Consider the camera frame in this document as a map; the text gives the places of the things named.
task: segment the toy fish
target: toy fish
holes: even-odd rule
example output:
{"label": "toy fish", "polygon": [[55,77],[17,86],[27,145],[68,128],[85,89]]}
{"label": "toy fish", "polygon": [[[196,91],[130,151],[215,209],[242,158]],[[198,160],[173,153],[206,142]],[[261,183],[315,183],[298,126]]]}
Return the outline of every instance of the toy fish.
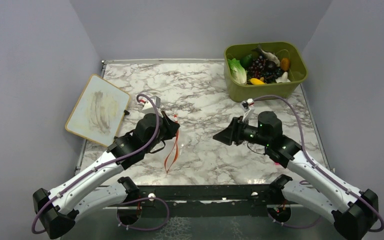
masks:
{"label": "toy fish", "polygon": [[276,66],[278,66],[278,67],[281,65],[281,61],[279,61],[279,58],[271,52],[264,51],[261,48],[260,44],[258,45],[258,47],[254,48],[252,51],[257,52],[257,53],[265,56],[268,60],[274,62],[276,64]]}

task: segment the lettuce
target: lettuce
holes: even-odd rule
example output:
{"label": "lettuce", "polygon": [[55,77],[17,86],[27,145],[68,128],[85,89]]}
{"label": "lettuce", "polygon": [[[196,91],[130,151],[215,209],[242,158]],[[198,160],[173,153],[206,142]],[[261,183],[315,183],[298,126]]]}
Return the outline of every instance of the lettuce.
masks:
{"label": "lettuce", "polygon": [[235,82],[238,84],[245,85],[247,84],[247,71],[242,67],[241,62],[233,58],[232,60],[227,60],[230,68],[230,74]]}

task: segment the grapes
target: grapes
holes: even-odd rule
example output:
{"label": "grapes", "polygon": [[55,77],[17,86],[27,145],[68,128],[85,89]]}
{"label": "grapes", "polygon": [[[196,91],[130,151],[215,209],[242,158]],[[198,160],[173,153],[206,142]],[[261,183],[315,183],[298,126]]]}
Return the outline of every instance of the grapes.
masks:
{"label": "grapes", "polygon": [[284,71],[276,66],[276,64],[264,56],[258,56],[252,60],[252,64],[247,68],[247,79],[251,78],[264,78],[266,84],[276,82],[276,79],[281,77]]}

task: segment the green pepper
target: green pepper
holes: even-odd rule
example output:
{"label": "green pepper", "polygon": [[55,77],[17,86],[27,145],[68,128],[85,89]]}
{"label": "green pepper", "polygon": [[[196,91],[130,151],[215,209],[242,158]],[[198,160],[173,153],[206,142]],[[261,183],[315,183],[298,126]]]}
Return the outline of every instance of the green pepper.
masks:
{"label": "green pepper", "polygon": [[242,57],[242,59],[239,62],[244,69],[247,69],[249,66],[253,64],[253,55],[252,54],[246,55]]}

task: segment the white plastic piece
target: white plastic piece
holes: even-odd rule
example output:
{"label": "white plastic piece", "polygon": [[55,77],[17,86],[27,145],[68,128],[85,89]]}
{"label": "white plastic piece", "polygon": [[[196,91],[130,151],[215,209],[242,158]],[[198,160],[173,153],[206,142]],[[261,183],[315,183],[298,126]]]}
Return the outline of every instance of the white plastic piece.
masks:
{"label": "white plastic piece", "polygon": [[338,208],[317,190],[301,185],[298,181],[289,181],[284,185],[282,194],[288,201],[301,204],[332,224],[335,222],[331,212],[338,210]]}
{"label": "white plastic piece", "polygon": [[242,110],[244,111],[242,121],[248,122],[248,119],[254,113],[254,110],[255,110],[254,100],[252,98],[249,98],[248,100],[242,101],[240,103],[240,108],[242,108]]}
{"label": "white plastic piece", "polygon": [[148,198],[155,198],[155,197],[156,197],[155,194],[152,192],[148,195]]}
{"label": "white plastic piece", "polygon": [[[111,152],[104,152],[100,158],[94,161],[85,170],[81,171],[79,174],[75,175],[73,178],[66,181],[65,183],[49,190],[49,199],[53,198],[54,196],[57,196],[57,194],[59,194],[59,192],[65,189],[66,186],[69,186],[71,183],[83,176],[83,174],[85,174],[86,172],[89,172],[91,170],[93,171],[93,169],[96,169],[97,166],[113,159],[115,159],[115,157]],[[90,192],[95,190],[109,178],[123,172],[123,170],[123,167],[121,165],[117,165],[116,163],[111,163],[107,166],[104,166],[98,171],[93,172],[82,180],[80,180],[75,186],[73,186],[70,190],[64,193],[61,198],[57,198],[55,201],[53,201],[52,204],[54,206],[58,205],[60,207],[59,212],[61,214],[68,214]]]}
{"label": "white plastic piece", "polygon": [[288,72],[285,71],[282,76],[276,78],[276,83],[288,83],[290,80],[288,79]]}
{"label": "white plastic piece", "polygon": [[[342,190],[338,186],[336,186],[332,181],[330,181],[327,177],[322,175],[317,169],[315,169],[308,161],[304,155],[303,151],[297,152],[294,156],[294,159],[289,161],[287,164],[287,168],[292,172],[303,177],[307,182],[309,182],[313,187],[319,190],[322,194],[324,194],[329,200],[332,201],[333,205],[338,208],[342,213],[350,208],[348,203],[355,203],[357,198],[349,195],[346,191]],[[344,180],[327,170],[321,164],[318,165],[325,173],[327,173],[330,177],[335,179],[335,181],[339,183],[344,183]],[[346,184],[346,187],[351,191],[359,195],[360,189],[357,187],[351,186],[350,184]]]}
{"label": "white plastic piece", "polygon": [[[161,99],[157,96],[153,96],[153,97],[151,97],[151,100],[153,101],[153,103],[155,104],[157,109],[159,109],[160,105],[161,105]],[[145,105],[142,108],[142,113],[144,113],[144,114],[155,113],[154,108],[152,107],[152,104],[149,101],[145,102]]]}
{"label": "white plastic piece", "polygon": [[96,210],[122,203],[126,197],[125,187],[118,182],[100,190],[92,191],[75,206],[74,210],[79,211],[75,220],[78,221]]}

